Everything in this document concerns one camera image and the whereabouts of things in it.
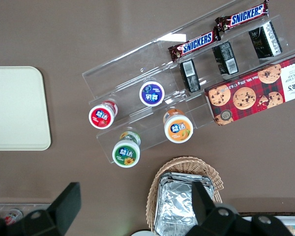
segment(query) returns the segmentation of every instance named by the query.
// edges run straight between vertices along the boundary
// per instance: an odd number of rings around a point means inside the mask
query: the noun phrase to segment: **can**
[[[117,113],[118,107],[115,102],[107,100],[93,107],[88,114],[88,119],[95,128],[107,129],[113,124]]]
[[[159,82],[151,80],[141,86],[139,97],[144,105],[156,107],[163,102],[165,91]]]
[[[187,142],[193,134],[193,124],[184,112],[170,109],[163,117],[167,139],[176,144]]]
[[[23,218],[23,213],[18,209],[11,209],[4,217],[6,225],[12,225]]]
[[[140,159],[140,136],[133,131],[123,132],[113,149],[114,162],[124,168],[135,166]]]

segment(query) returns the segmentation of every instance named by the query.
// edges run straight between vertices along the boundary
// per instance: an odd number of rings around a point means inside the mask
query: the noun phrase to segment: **barcode label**
[[[234,58],[232,58],[230,60],[227,60],[226,61],[226,66],[227,66],[227,69],[228,69],[228,73],[230,75],[235,74],[235,73],[238,72],[237,65],[236,65],[236,62],[235,62]]]
[[[195,70],[193,68],[192,61],[186,61],[182,65],[183,69],[185,70],[186,77],[195,75]]]

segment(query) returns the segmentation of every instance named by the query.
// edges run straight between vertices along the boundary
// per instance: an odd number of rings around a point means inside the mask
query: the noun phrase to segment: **blue bottle cap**
[[[140,88],[140,100],[148,107],[156,107],[165,97],[163,86],[156,81],[147,81]]]

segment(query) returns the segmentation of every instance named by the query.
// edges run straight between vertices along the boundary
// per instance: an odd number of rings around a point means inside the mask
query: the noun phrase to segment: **soda can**
[[[18,220],[23,218],[23,213],[18,209],[11,209],[9,213],[5,216],[5,224],[12,225]]]

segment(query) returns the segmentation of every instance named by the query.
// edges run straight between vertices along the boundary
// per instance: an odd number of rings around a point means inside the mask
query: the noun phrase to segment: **foil container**
[[[213,199],[208,177],[167,172],[159,179],[154,229],[160,236],[185,236],[197,219],[192,208],[192,182],[201,182]]]

